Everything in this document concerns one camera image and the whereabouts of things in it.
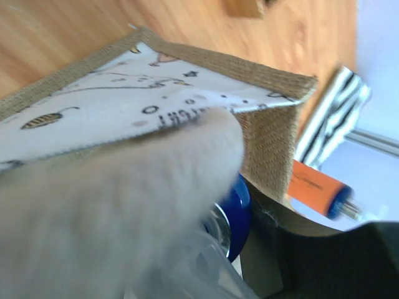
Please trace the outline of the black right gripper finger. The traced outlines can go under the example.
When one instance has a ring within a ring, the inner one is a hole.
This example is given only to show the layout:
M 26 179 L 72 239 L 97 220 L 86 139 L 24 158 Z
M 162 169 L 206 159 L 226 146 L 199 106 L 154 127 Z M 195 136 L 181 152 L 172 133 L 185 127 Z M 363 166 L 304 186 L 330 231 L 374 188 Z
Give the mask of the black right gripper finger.
M 397 298 L 398 224 L 341 232 L 312 222 L 252 184 L 252 227 L 241 253 L 260 298 Z

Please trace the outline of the orange blue pump bottle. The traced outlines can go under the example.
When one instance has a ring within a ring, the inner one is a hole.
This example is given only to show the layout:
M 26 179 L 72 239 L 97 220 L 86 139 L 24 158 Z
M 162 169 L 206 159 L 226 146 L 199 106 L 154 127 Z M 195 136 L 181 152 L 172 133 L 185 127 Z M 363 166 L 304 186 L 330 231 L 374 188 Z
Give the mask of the orange blue pump bottle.
M 287 195 L 330 220 L 341 215 L 362 219 L 361 208 L 353 203 L 353 188 L 296 160 Z
M 251 198 L 242 176 L 229 194 L 166 253 L 166 260 L 125 298 L 254 298 L 232 263 L 251 226 Z

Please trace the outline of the burlap canvas tote bag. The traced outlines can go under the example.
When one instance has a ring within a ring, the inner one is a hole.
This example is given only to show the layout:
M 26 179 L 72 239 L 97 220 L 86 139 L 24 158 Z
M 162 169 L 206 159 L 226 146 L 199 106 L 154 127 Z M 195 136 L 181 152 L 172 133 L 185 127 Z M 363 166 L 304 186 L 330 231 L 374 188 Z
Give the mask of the burlap canvas tote bag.
M 1 102 L 2 298 L 254 298 L 214 227 L 289 184 L 316 79 L 146 28 Z

